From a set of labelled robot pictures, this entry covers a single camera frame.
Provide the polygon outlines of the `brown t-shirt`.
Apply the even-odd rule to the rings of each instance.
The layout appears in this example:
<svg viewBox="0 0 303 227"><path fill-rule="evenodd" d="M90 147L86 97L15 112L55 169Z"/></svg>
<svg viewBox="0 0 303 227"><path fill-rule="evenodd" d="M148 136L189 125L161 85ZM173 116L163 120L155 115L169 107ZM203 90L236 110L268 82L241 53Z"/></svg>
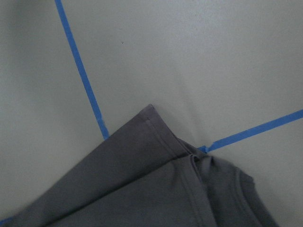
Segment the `brown t-shirt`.
<svg viewBox="0 0 303 227"><path fill-rule="evenodd" d="M8 227L275 227L254 180L177 138L149 105Z"/></svg>

